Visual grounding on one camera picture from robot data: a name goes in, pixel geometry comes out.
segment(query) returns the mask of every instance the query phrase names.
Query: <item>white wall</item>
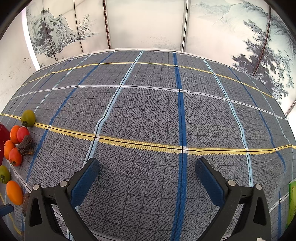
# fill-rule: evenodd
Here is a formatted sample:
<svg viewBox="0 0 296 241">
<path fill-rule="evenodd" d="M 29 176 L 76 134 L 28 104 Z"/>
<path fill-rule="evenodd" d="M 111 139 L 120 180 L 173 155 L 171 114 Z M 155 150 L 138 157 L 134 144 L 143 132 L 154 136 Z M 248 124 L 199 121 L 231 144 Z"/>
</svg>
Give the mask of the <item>white wall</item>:
<svg viewBox="0 0 296 241">
<path fill-rule="evenodd" d="M 291 112 L 287 115 L 288 122 L 296 138 L 296 106 L 291 110 Z"/>
<path fill-rule="evenodd" d="M 22 28 L 21 13 L 0 40 L 0 112 L 18 88 L 34 72 Z"/>
</svg>

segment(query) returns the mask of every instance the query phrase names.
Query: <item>white stripe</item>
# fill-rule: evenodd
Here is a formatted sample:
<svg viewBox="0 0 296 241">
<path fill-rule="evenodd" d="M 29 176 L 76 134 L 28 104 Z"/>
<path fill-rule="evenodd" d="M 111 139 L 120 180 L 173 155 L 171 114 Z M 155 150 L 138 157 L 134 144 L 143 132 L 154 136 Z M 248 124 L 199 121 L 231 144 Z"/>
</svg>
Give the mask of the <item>white stripe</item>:
<svg viewBox="0 0 296 241">
<path fill-rule="evenodd" d="M 36 58 L 36 54 L 34 52 L 32 42 L 31 42 L 31 38 L 30 38 L 30 34 L 29 34 L 28 22 L 27 22 L 27 7 L 25 7 L 22 10 L 22 29 L 24 31 L 25 41 L 26 41 L 27 48 L 28 48 L 31 60 L 33 62 L 33 65 L 34 65 L 36 71 L 40 70 L 40 65 L 39 65 L 38 60 Z"/>
<path fill-rule="evenodd" d="M 286 193 L 283 197 L 281 197 L 269 210 L 269 212 L 271 212 L 272 210 L 274 210 L 281 202 L 283 202 L 287 197 L 289 197 L 289 193 Z"/>
<path fill-rule="evenodd" d="M 39 81 L 40 80 L 42 80 L 42 78 L 43 78 L 44 76 L 42 76 L 34 85 L 33 85 L 33 87 L 29 90 L 29 91 L 31 91 L 38 83 L 39 83 Z M 17 107 L 14 109 L 14 111 L 13 111 L 13 113 L 12 113 L 12 115 L 15 113 L 15 110 L 19 107 L 19 105 L 22 103 L 22 101 L 24 100 L 24 98 L 22 98 L 22 100 L 19 102 L 19 104 L 17 105 Z"/>
<path fill-rule="evenodd" d="M 33 78 L 36 76 L 36 74 L 38 74 L 38 72 L 34 73 L 34 74 L 33 74 L 30 78 L 28 78 L 28 79 L 30 79 L 30 80 L 33 79 Z M 10 110 L 11 107 L 12 107 L 14 104 L 15 104 L 15 102 L 11 102 L 11 103 L 9 104 L 9 106 L 7 107 L 7 109 Z"/>
<path fill-rule="evenodd" d="M 203 59 L 203 57 L 201 57 L 201 56 L 194 55 L 194 54 L 190 54 L 190 53 L 182 52 L 182 53 L 179 53 L 179 54 L 180 54 L 180 55 L 185 55 L 185 56 L 194 57 L 194 58 Z M 215 61 L 215 60 L 210 60 L 210 59 L 207 59 L 207 58 L 204 58 L 204 59 L 206 59 L 207 61 L 213 62 L 213 63 L 217 63 L 217 64 L 224 65 L 224 66 L 226 66 L 226 67 L 230 67 L 230 68 L 232 68 L 232 69 L 234 69 L 234 70 L 237 70 L 237 71 L 239 71 L 239 72 L 241 72 L 241 73 L 243 73 L 243 74 L 246 74 L 246 75 L 248 75 L 248 76 L 251 76 L 251 75 L 248 74 L 247 72 L 244 72 L 244 71 L 242 71 L 242 70 L 240 70 L 240 69 L 236 69 L 236 68 L 234 68 L 234 67 L 232 67 L 232 66 L 228 66 L 228 65 L 226 65 L 226 64 L 223 64 L 223 63 L 217 62 L 217 61 Z M 254 76 L 251 76 L 251 77 L 254 78 L 255 80 L 258 80 L 258 81 L 260 81 L 261 83 L 263 83 L 261 80 L 255 78 Z"/>
<path fill-rule="evenodd" d="M 45 90 L 39 90 L 39 91 L 32 91 L 32 92 L 28 92 L 26 94 L 16 96 L 16 97 L 14 97 L 12 99 L 19 98 L 21 96 L 29 95 L 29 94 L 32 94 L 32 93 L 46 92 L 46 91 L 53 91 L 53 90 L 62 90 L 62 89 L 67 89 L 67 88 L 117 88 L 117 87 L 119 87 L 119 85 L 69 85 L 69 86 L 59 87 L 59 88 L 55 88 L 55 89 L 45 89 Z M 161 91 L 172 91 L 172 92 L 178 92 L 179 91 L 179 89 L 154 87 L 154 86 L 143 86 L 143 85 L 122 85 L 121 87 L 122 88 L 136 88 L 136 89 L 151 89 L 151 90 L 161 90 Z M 231 100 L 231 99 L 228 100 L 228 99 L 223 98 L 223 97 L 219 97 L 219 96 L 215 96 L 215 95 L 211 95 L 211 94 L 206 94 L 206 93 L 202 93 L 202 92 L 198 92 L 198 91 L 188 91 L 188 90 L 180 89 L 180 92 L 188 93 L 188 94 L 203 95 L 203 96 L 208 96 L 208 97 L 211 97 L 211 98 L 216 98 L 216 99 L 220 99 L 220 100 L 224 100 L 224 101 L 230 101 L 232 103 L 236 103 L 236 104 L 244 105 L 244 106 L 256 109 L 256 110 L 260 110 L 260 111 L 265 112 L 267 114 L 276 116 L 276 117 L 278 117 L 278 118 L 280 118 L 282 120 L 286 120 L 286 118 L 280 117 L 280 116 L 278 116 L 278 115 L 276 115 L 274 113 L 271 113 L 271 112 L 269 112 L 267 110 L 264 110 L 264 109 L 261 109 L 259 107 L 252 106 L 252 105 L 249 105 L 249 104 L 246 104 L 246 103 L 243 103 L 243 102 L 239 102 L 239 101 L 236 101 L 236 100 Z"/>
<path fill-rule="evenodd" d="M 78 63 L 75 67 L 77 67 L 79 64 L 81 64 L 83 61 L 85 61 L 86 59 L 88 59 L 91 55 L 87 56 L 84 60 L 82 60 L 80 63 Z M 47 95 L 43 98 L 43 100 L 37 105 L 37 107 L 35 108 L 34 112 L 38 109 L 38 107 L 43 103 L 43 101 L 47 98 L 47 96 L 51 93 L 51 91 L 54 90 L 54 88 L 68 75 L 72 72 L 72 70 L 75 68 L 73 67 L 68 73 L 65 74 L 65 76 L 63 78 L 61 78 L 61 80 L 59 82 L 56 83 L 56 85 L 47 93 Z"/>
</svg>

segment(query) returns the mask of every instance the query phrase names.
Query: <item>light blue stripe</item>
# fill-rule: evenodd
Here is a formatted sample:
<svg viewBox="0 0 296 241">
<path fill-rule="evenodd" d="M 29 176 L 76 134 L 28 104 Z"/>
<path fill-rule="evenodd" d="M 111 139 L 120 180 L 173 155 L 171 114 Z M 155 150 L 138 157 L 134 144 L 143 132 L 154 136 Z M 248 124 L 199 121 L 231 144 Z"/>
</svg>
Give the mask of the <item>light blue stripe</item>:
<svg viewBox="0 0 296 241">
<path fill-rule="evenodd" d="M 113 94 L 102 118 L 98 121 L 97 125 L 96 125 L 96 128 L 95 128 L 95 131 L 94 131 L 94 134 L 95 136 L 98 136 L 101 132 L 101 128 L 105 122 L 105 120 L 109 117 L 109 114 L 112 110 L 112 107 L 116 101 L 116 99 L 118 98 L 120 92 L 121 92 L 121 89 L 122 89 L 122 85 L 125 84 L 126 80 L 128 79 L 130 73 L 132 72 L 133 68 L 135 67 L 136 63 L 138 62 L 138 60 L 140 59 L 140 57 L 142 56 L 143 54 L 143 50 L 141 50 L 141 52 L 139 53 L 139 55 L 137 56 L 137 58 L 135 59 L 135 61 L 132 63 L 132 65 L 130 66 L 130 68 L 128 69 L 128 71 L 126 72 L 124 78 L 122 79 L 121 83 L 120 83 L 120 86 L 116 89 L 115 93 Z M 84 160 L 84 164 L 87 162 L 87 160 L 91 157 L 93 157 L 94 155 L 94 151 L 96 149 L 96 145 L 98 143 L 98 140 L 97 138 L 95 138 L 92 142 L 91 142 L 91 145 L 89 147 L 89 150 L 87 152 L 87 155 L 85 157 L 85 160 Z"/>
<path fill-rule="evenodd" d="M 258 86 L 254 83 L 254 81 L 248 76 L 248 78 L 253 82 L 253 84 L 256 86 L 256 88 L 257 89 L 259 89 L 258 88 Z M 269 105 L 269 107 L 270 107 L 270 109 L 272 110 L 272 112 L 273 112 L 273 114 L 275 114 L 274 113 L 274 110 L 272 109 L 272 107 L 270 106 L 270 104 L 269 104 L 269 102 L 267 101 L 267 99 L 266 99 L 266 97 L 264 96 L 264 94 L 263 93 L 261 93 L 262 94 L 262 96 L 264 97 L 264 99 L 266 100 L 266 102 L 267 102 L 267 104 Z M 282 127 L 281 127 L 281 124 L 279 123 L 279 120 L 278 120 L 278 118 L 275 116 L 275 118 L 276 118 L 276 120 L 277 120 L 277 122 L 278 122 L 278 124 L 279 124 L 279 127 L 281 128 L 281 132 L 282 132 L 282 134 L 283 134 L 283 136 L 287 139 L 287 141 L 288 141 L 288 143 L 291 145 L 291 142 L 289 141 L 289 139 L 285 136 L 285 134 L 284 134 L 284 132 L 283 132 L 283 129 L 282 129 Z M 291 149 L 292 149 L 292 180 L 294 179 L 294 171 L 293 171 L 293 166 L 294 166 L 294 152 L 293 152 L 293 148 L 291 147 Z"/>
<path fill-rule="evenodd" d="M 230 109 L 232 111 L 232 114 L 240 128 L 240 132 L 241 132 L 241 137 L 242 137 L 242 143 L 244 145 L 244 148 L 246 149 L 246 157 L 247 157 L 247 166 L 248 166 L 248 172 L 249 172 L 249 186 L 250 187 L 253 187 L 254 183 L 253 183 L 253 174 L 252 174 L 252 165 L 251 165 L 251 158 L 250 158 L 250 154 L 248 152 L 248 145 L 247 145 L 247 142 L 246 142 L 246 137 L 245 137 L 245 133 L 244 133 L 244 128 L 241 124 L 241 122 L 239 121 L 239 118 L 237 116 L 237 113 L 235 112 L 235 109 L 234 109 L 234 106 L 233 104 L 231 103 L 230 101 L 230 98 L 226 92 L 226 90 L 224 89 L 222 83 L 220 82 L 219 78 L 215 75 L 215 73 L 213 72 L 212 68 L 210 67 L 210 65 L 207 63 L 207 61 L 205 59 L 203 59 L 203 61 L 206 63 L 206 65 L 208 66 L 209 70 L 212 72 L 213 76 L 215 77 L 215 79 L 217 80 L 218 84 L 220 85 L 226 99 L 228 100 L 228 104 L 230 106 Z"/>
<path fill-rule="evenodd" d="M 230 69 L 230 71 L 231 71 L 231 72 L 235 75 L 235 77 L 239 80 L 239 78 L 237 77 L 237 75 L 236 75 L 231 69 Z M 251 99 L 252 99 L 253 103 L 255 104 L 255 106 L 258 107 L 257 104 L 256 104 L 256 101 L 254 100 L 254 98 L 252 97 L 252 95 L 250 94 L 250 92 L 248 91 L 248 89 L 247 89 L 243 84 L 242 84 L 242 86 L 244 87 L 244 89 L 246 90 L 246 92 L 248 93 L 248 95 L 251 97 Z M 266 121 L 265 121 L 265 119 L 264 119 L 262 113 L 261 113 L 261 111 L 259 111 L 259 114 L 260 114 L 260 116 L 261 116 L 261 118 L 262 118 L 262 120 L 263 120 L 263 122 L 264 122 L 264 125 L 266 126 L 266 129 L 267 129 L 267 131 L 268 131 L 268 133 L 269 133 L 269 135 L 270 135 L 270 141 L 271 141 L 271 144 L 272 144 L 272 146 L 273 146 L 274 148 L 276 148 L 276 147 L 275 147 L 275 144 L 274 144 L 274 141 L 273 141 L 273 137 L 272 137 L 271 131 L 270 131 L 270 129 L 269 129 L 269 127 L 268 127 L 268 125 L 267 125 L 267 123 L 266 123 Z M 285 176 L 285 174 L 286 174 L 286 164 L 285 164 L 285 160 L 284 160 L 284 158 L 282 157 L 282 155 L 279 153 L 279 151 L 276 151 L 276 154 L 279 156 L 280 160 L 281 160 L 282 163 L 283 163 L 283 166 L 284 166 L 284 176 Z M 281 197 L 281 188 L 279 189 L 279 199 L 280 199 L 280 197 Z M 279 203 L 279 211 L 278 211 L 278 238 L 280 238 L 280 236 L 281 236 L 280 225 L 281 225 L 281 203 Z"/>
</svg>

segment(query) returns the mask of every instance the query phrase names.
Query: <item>painted mountain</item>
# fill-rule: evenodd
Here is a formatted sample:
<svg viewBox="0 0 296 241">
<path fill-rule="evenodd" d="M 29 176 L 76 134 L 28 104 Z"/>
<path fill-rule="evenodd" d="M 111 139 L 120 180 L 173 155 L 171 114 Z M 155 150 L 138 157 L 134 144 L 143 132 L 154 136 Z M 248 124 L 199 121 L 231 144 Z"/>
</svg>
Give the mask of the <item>painted mountain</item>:
<svg viewBox="0 0 296 241">
<path fill-rule="evenodd" d="M 78 40 L 78 35 L 69 28 L 65 17 L 59 15 L 55 18 L 49 9 L 41 11 L 38 16 L 32 16 L 28 10 L 27 21 L 36 53 L 52 57 L 54 53 L 61 52 L 65 46 Z"/>
<path fill-rule="evenodd" d="M 262 8 L 249 2 L 234 4 L 215 25 L 229 28 L 242 36 L 246 28 L 252 36 L 244 41 L 249 56 L 239 54 L 233 56 L 234 67 L 253 74 L 264 45 L 269 14 Z M 294 88 L 293 77 L 296 78 L 296 42 L 284 22 L 275 14 L 271 14 L 269 36 L 261 63 L 255 77 L 262 80 L 268 90 L 280 103 L 282 97 Z"/>
<path fill-rule="evenodd" d="M 230 4 L 215 4 L 209 5 L 204 2 L 199 2 L 198 4 L 192 5 L 191 10 L 196 12 L 197 16 L 205 16 L 211 14 L 224 14 L 230 9 Z"/>
</svg>

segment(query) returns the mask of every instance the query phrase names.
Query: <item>blue stripe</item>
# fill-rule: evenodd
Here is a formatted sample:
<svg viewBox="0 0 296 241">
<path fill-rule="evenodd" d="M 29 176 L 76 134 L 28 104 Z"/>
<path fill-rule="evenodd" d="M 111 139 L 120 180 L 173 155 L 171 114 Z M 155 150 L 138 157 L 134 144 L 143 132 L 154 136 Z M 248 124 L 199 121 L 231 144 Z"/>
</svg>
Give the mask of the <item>blue stripe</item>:
<svg viewBox="0 0 296 241">
<path fill-rule="evenodd" d="M 180 146 L 183 147 L 187 145 L 184 97 L 183 97 L 183 93 L 180 92 L 180 89 L 182 89 L 182 84 L 180 79 L 179 68 L 177 67 L 178 62 L 177 62 L 176 53 L 173 53 L 173 58 L 174 58 L 174 65 L 175 65 L 176 83 L 177 83 L 177 88 L 179 89 L 179 92 L 178 92 L 179 144 Z M 175 216 L 174 216 L 170 241 L 178 241 L 181 236 L 184 213 L 185 213 L 186 187 L 187 187 L 187 154 L 180 153 L 176 210 L 175 210 Z"/>
<path fill-rule="evenodd" d="M 281 189 L 279 189 L 279 200 L 281 198 Z M 279 202 L 278 207 L 278 239 L 281 236 L 281 202 Z"/>
<path fill-rule="evenodd" d="M 177 67 L 177 65 L 178 65 L 177 55 L 176 55 L 175 52 L 173 53 L 173 57 L 174 57 L 174 65 L 175 65 L 175 74 L 176 74 L 176 81 L 177 81 L 177 89 L 182 89 L 179 68 Z"/>
<path fill-rule="evenodd" d="M 23 219 L 23 217 L 22 217 L 22 232 L 24 232 L 24 230 L 25 230 L 25 224 L 24 224 L 24 219 Z"/>
<path fill-rule="evenodd" d="M 226 92 L 226 90 L 224 89 L 222 83 L 220 82 L 219 78 L 217 77 L 217 75 L 213 72 L 211 66 L 207 63 L 207 61 L 205 59 L 203 59 L 203 61 L 205 62 L 205 64 L 207 65 L 207 67 L 209 68 L 209 70 L 212 72 L 213 76 L 215 77 L 216 81 L 218 82 L 220 88 L 222 89 L 224 96 L 226 97 L 226 99 L 228 100 L 228 104 L 229 107 L 231 109 L 231 112 L 233 114 L 233 117 L 235 118 L 237 125 L 239 126 L 240 132 L 241 132 L 241 137 L 242 137 L 242 143 L 244 145 L 244 148 L 246 149 L 246 157 L 247 157 L 247 166 L 248 166 L 248 175 L 249 175 L 249 186 L 253 187 L 254 183 L 253 183 L 253 173 L 252 173 L 252 164 L 251 164 L 251 157 L 248 150 L 248 145 L 247 145 L 247 141 L 246 141 L 246 137 L 245 137 L 245 133 L 244 133 L 244 127 L 242 126 L 237 113 L 235 111 L 235 108 L 232 104 L 232 102 L 230 101 L 230 98 Z"/>
<path fill-rule="evenodd" d="M 106 58 L 104 58 L 100 63 L 102 63 L 103 61 L 105 61 L 111 54 L 109 54 Z M 82 84 L 82 82 L 98 67 L 99 65 L 96 65 L 81 81 L 80 81 L 80 83 L 79 83 L 79 85 L 81 85 Z M 71 91 L 71 93 L 68 95 L 68 97 L 64 100 L 64 102 L 62 103 L 62 105 L 59 107 L 59 109 L 57 110 L 57 112 L 55 113 L 55 115 L 51 118 L 51 120 L 50 120 L 50 123 L 49 123 L 49 125 L 51 125 L 52 123 L 53 123 L 53 121 L 54 121 L 54 119 L 55 119 L 55 117 L 59 114 L 59 112 L 61 111 L 61 109 L 62 109 L 62 107 L 66 104 L 66 102 L 67 102 L 67 100 L 71 97 L 71 95 L 74 93 L 74 91 L 77 89 L 77 87 L 75 88 L 75 89 L 73 89 L 72 91 Z M 31 174 L 31 170 L 32 170 L 32 167 L 33 167 L 33 164 L 34 164 L 34 162 L 35 162 L 35 159 L 36 159 L 36 157 L 37 157 L 37 154 L 38 154 L 38 152 L 39 152 L 39 150 L 40 150 L 40 147 L 41 147 L 41 145 L 42 145 L 42 143 L 43 143 L 43 141 L 44 141 L 44 139 L 45 139 L 45 137 L 46 137 L 46 134 L 48 133 L 48 130 L 46 130 L 45 132 L 44 132 L 44 134 L 43 134 L 43 136 L 42 136 L 42 138 L 41 138 L 41 141 L 40 141 L 40 143 L 39 143 L 39 145 L 38 145 L 38 147 L 37 147 L 37 149 L 36 149 L 36 152 L 35 152 L 35 154 L 34 154 L 34 157 L 33 157 L 33 159 L 32 159 L 32 161 L 31 161 L 31 165 L 30 165 L 30 168 L 29 168 L 29 172 L 28 172 L 28 175 L 27 175 L 27 178 L 26 178 L 26 183 L 28 182 L 28 180 L 29 180 L 29 176 L 30 176 L 30 174 Z"/>
<path fill-rule="evenodd" d="M 261 82 L 261 84 L 263 84 L 264 85 L 264 87 L 267 89 L 267 91 L 269 92 L 269 94 L 270 95 L 272 95 L 272 93 L 270 93 L 270 91 L 269 91 L 269 89 L 266 87 L 266 85 L 261 81 L 261 80 L 258 80 L 258 79 L 256 79 L 257 81 L 259 81 L 259 82 Z"/>
<path fill-rule="evenodd" d="M 254 81 L 253 81 L 250 77 L 249 77 L 249 79 L 250 79 L 250 80 L 253 82 L 253 84 L 258 88 L 258 86 L 254 83 Z M 266 102 L 267 102 L 267 104 L 269 105 L 270 109 L 272 110 L 273 114 L 275 114 L 275 113 L 274 113 L 274 110 L 272 109 L 272 107 L 271 107 L 271 105 L 269 104 L 268 100 L 266 99 L 265 95 L 264 95 L 263 93 L 261 93 L 261 94 L 262 94 L 262 96 L 264 97 L 264 99 L 266 100 Z M 289 141 L 289 139 L 285 136 L 285 134 L 284 134 L 284 132 L 283 132 L 283 129 L 282 129 L 282 127 L 281 127 L 281 124 L 280 124 L 278 118 L 277 118 L 276 116 L 275 116 L 275 118 L 276 118 L 276 120 L 277 120 L 277 122 L 278 122 L 278 124 L 279 124 L 279 127 L 281 128 L 281 132 L 282 132 L 283 136 L 287 139 L 288 143 L 291 145 L 291 142 Z M 293 180 L 293 179 L 294 179 L 294 173 L 293 173 L 293 166 L 294 166 L 294 152 L 293 152 L 293 148 L 291 148 L 291 149 L 292 149 L 292 180 Z"/>
<path fill-rule="evenodd" d="M 235 77 L 240 81 L 240 79 L 236 76 L 236 74 L 230 69 L 230 71 L 235 75 Z M 246 92 L 249 94 L 249 96 L 251 97 L 251 99 L 252 99 L 252 101 L 253 101 L 253 103 L 254 103 L 254 105 L 256 106 L 256 107 L 258 107 L 257 106 L 257 104 L 256 104 L 256 102 L 255 102 L 255 100 L 253 99 L 253 97 L 251 96 L 251 94 L 250 94 L 250 92 L 247 90 L 247 88 L 242 84 L 242 86 L 244 87 L 244 89 L 246 90 Z M 270 141 L 271 141 L 271 144 L 272 144 L 272 146 L 273 146 L 273 148 L 276 148 L 276 146 L 275 146 L 275 144 L 274 144 L 274 141 L 273 141 L 273 137 L 272 137 L 272 134 L 271 134 L 271 132 L 270 132 L 270 129 L 269 129 L 269 127 L 267 126 L 267 123 L 266 123 L 266 121 L 265 121 L 265 119 L 264 119 L 264 117 L 263 117 L 263 115 L 262 115 L 262 113 L 261 113 L 261 111 L 259 111 L 259 113 L 260 113 L 260 116 L 261 116 L 261 118 L 262 118 L 262 120 L 263 120 L 263 122 L 264 122 L 264 125 L 265 125 L 265 127 L 267 128 L 267 131 L 268 131 L 268 133 L 269 133 L 269 135 L 270 135 Z M 276 154 L 279 156 L 279 158 L 280 158 L 280 160 L 281 160 L 281 162 L 283 163 L 283 166 L 284 166 L 284 175 L 285 175 L 285 173 L 286 173 L 286 163 L 285 163 L 285 160 L 284 160 L 284 158 L 282 157 L 282 155 L 278 152 L 278 151 L 276 151 Z M 279 190 L 279 199 L 281 198 L 281 189 Z M 279 211 L 278 211 L 278 238 L 281 236 L 281 203 L 279 203 Z"/>
</svg>

